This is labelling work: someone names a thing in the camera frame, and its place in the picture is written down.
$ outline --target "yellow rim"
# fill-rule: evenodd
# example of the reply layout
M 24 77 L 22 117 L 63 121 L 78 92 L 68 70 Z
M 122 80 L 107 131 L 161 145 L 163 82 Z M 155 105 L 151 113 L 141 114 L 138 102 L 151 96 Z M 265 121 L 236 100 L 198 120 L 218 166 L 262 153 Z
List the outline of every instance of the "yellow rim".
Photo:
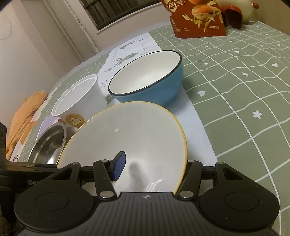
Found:
M 180 180 L 179 180 L 179 182 L 178 182 L 178 185 L 176 186 L 176 188 L 175 188 L 175 190 L 174 190 L 174 194 L 176 194 L 176 192 L 177 192 L 177 190 L 178 190 L 178 188 L 179 188 L 179 186 L 180 186 L 180 184 L 181 184 L 181 182 L 182 182 L 182 179 L 183 179 L 183 176 L 184 176 L 184 173 L 185 173 L 185 168 L 186 168 L 186 162 L 187 162 L 187 142 L 186 142 L 186 138 L 185 138 L 185 134 L 184 134 L 184 131 L 183 131 L 183 129 L 182 129 L 182 127 L 181 127 L 181 125 L 180 125 L 180 123 L 179 123 L 179 121 L 176 119 L 176 117 L 170 112 L 170 111 L 168 111 L 167 109 L 165 109 L 164 107 L 162 107 L 162 106 L 159 106 L 159 105 L 157 105 L 157 104 L 155 104 L 155 103 L 151 103 L 151 102 L 144 102 L 144 101 L 132 101 L 132 102 L 125 102 L 125 103 L 120 103 L 120 104 L 117 104 L 117 105 L 114 105 L 114 106 L 111 106 L 111 107 L 109 107 L 109 108 L 107 108 L 107 109 L 105 109 L 105 110 L 103 110 L 103 111 L 100 111 L 98 114 L 96 114 L 96 115 L 94 115 L 92 118 L 90 118 L 87 122 L 85 122 L 75 133 L 74 133 L 74 135 L 70 138 L 70 140 L 68 141 L 68 143 L 66 144 L 66 146 L 64 147 L 64 149 L 63 149 L 63 151 L 62 151 L 62 153 L 61 153 L 61 155 L 60 155 L 60 157 L 59 157 L 59 160 L 58 160 L 58 164 L 57 164 L 57 168 L 59 167 L 59 162 L 60 162 L 60 160 L 61 160 L 61 157 L 62 157 L 62 154 L 63 154 L 63 152 L 65 151 L 65 149 L 67 148 L 67 146 L 68 146 L 68 144 L 70 143 L 70 141 L 73 139 L 73 137 L 75 136 L 75 134 L 86 124 L 86 123 L 88 123 L 91 119 L 93 119 L 94 117 L 96 117 L 97 115 L 99 115 L 99 114 L 101 114 L 102 112 L 104 112 L 104 111 L 106 111 L 106 110 L 108 110 L 108 109 L 111 109 L 111 108 L 113 108 L 113 107 L 116 107 L 116 106 L 120 106 L 120 105 L 123 105 L 123 104 L 127 104 L 127 103 L 149 103 L 149 104 L 153 104 L 153 105 L 155 105 L 155 106 L 158 106 L 158 107 L 160 107 L 160 108 L 162 108 L 163 110 L 165 110 L 165 111 L 167 111 L 167 113 L 169 113 L 174 119 L 175 119 L 175 121 L 176 121 L 176 123 L 178 124 L 178 127 L 179 127 L 179 129 L 180 129 L 180 131 L 181 131 L 181 133 L 182 133 L 182 136 L 183 136 L 183 142 L 184 142 L 184 153 L 185 153 L 185 155 L 184 155 L 184 165 L 183 165 L 183 174 L 181 175 L 181 177 L 180 177 Z

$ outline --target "orange cloth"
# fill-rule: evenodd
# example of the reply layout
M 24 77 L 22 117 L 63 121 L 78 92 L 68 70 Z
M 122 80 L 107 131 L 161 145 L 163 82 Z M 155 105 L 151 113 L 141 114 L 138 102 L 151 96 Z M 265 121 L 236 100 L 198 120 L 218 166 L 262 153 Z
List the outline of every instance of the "orange cloth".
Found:
M 28 133 L 34 126 L 35 122 L 31 122 L 31 119 L 35 111 L 41 106 L 44 100 L 47 98 L 47 93 L 44 91 L 36 92 L 29 98 L 23 100 L 23 105 L 15 113 L 13 120 L 11 122 L 8 139 L 6 141 L 6 159 L 9 160 L 15 145 L 19 141 L 20 137 L 21 143 L 23 144 Z

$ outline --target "red food package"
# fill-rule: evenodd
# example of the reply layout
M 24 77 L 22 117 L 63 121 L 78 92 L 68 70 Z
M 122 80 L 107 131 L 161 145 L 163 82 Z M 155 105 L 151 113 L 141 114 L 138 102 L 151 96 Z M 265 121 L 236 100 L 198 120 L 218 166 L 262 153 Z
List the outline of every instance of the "red food package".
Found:
M 177 38 L 225 36 L 222 13 L 216 0 L 161 0 L 171 13 Z

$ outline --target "stainless steel bowl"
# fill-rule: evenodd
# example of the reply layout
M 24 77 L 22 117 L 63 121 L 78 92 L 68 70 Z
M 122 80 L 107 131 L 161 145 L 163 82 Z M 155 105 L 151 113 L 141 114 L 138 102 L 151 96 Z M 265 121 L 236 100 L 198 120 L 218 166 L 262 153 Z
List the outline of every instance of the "stainless steel bowl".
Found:
M 32 148 L 28 163 L 57 164 L 60 154 L 73 134 L 76 127 L 57 122 L 47 128 Z

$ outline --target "window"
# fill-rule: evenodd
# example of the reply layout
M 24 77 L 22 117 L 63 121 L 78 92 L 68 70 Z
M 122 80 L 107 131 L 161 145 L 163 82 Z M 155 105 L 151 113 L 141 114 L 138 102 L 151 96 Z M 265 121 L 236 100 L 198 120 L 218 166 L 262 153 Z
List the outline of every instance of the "window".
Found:
M 97 29 L 113 23 L 160 0 L 82 0 L 84 8 L 95 21 Z

